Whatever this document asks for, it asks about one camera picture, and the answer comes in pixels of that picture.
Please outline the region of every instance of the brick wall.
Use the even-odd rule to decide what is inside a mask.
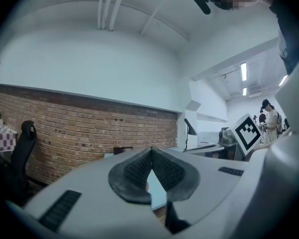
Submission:
[[[171,112],[8,86],[0,86],[0,112],[17,132],[23,121],[34,121],[38,143],[27,173],[45,183],[113,147],[176,145],[177,114]]]

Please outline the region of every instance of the checkered tablecloth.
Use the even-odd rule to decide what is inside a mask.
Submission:
[[[0,125],[0,152],[13,151],[16,145],[16,132],[6,125]]]

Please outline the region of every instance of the black office chair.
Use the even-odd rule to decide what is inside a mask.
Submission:
[[[25,173],[25,165],[37,140],[33,122],[22,123],[22,132],[11,155],[11,163],[0,160],[0,171],[5,182],[6,199],[22,205],[29,197],[29,181]]]

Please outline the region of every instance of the white wall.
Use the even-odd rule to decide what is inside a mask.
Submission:
[[[191,82],[191,92],[201,103],[197,109],[197,131],[219,132],[227,122],[227,103],[204,79]]]
[[[257,4],[209,18],[192,37],[179,57],[184,74],[198,80],[208,69],[219,65],[220,70],[268,49],[261,45],[277,39],[278,22],[268,7]]]
[[[198,96],[201,106],[197,112],[201,115],[219,119],[219,122],[227,120],[226,101],[204,79],[197,81]]]
[[[264,99],[268,99],[268,101],[275,107],[276,111],[283,117],[286,118],[283,109],[278,104],[275,96],[271,95],[261,95],[255,98],[241,97],[239,99],[233,99],[227,102],[228,106],[228,126],[232,126],[237,120],[239,120],[242,116],[246,114],[250,114],[253,118],[254,115],[257,116],[257,123],[259,123],[259,111],[262,106],[262,102]]]
[[[176,55],[139,35],[52,25],[15,37],[0,60],[0,84],[181,111]]]

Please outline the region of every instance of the person's arm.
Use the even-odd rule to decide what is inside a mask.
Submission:
[[[289,127],[289,128],[284,132],[284,134],[283,134],[280,138],[285,137],[286,135],[289,135],[290,132],[291,132],[291,129],[290,129],[290,127]],[[275,142],[272,141],[272,142],[267,143],[267,144],[265,144],[265,145],[263,145],[263,146],[256,147],[256,148],[252,149],[252,150],[248,153],[248,155],[253,154],[256,150],[260,150],[260,149],[269,149],[270,146],[271,146],[273,143],[275,143]]]

